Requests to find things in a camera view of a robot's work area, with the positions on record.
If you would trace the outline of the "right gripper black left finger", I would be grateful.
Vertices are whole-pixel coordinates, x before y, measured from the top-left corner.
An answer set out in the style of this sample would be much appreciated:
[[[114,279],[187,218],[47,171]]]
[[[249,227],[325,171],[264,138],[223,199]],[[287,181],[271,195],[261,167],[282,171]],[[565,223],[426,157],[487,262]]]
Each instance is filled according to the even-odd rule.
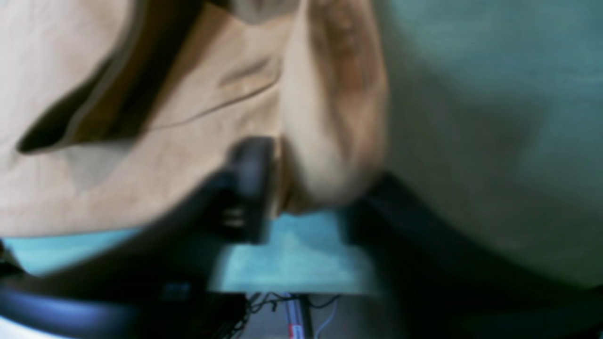
[[[265,240],[274,149],[273,138],[245,138],[135,236],[52,274],[2,278],[1,337],[201,339],[223,252]]]

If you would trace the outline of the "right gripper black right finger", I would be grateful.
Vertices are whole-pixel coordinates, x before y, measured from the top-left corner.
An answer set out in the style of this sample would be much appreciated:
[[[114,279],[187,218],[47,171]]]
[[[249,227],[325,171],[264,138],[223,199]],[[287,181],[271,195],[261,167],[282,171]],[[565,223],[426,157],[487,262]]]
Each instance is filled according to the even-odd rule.
[[[387,173],[339,211],[397,339],[598,339],[602,288],[575,288],[485,249]]]

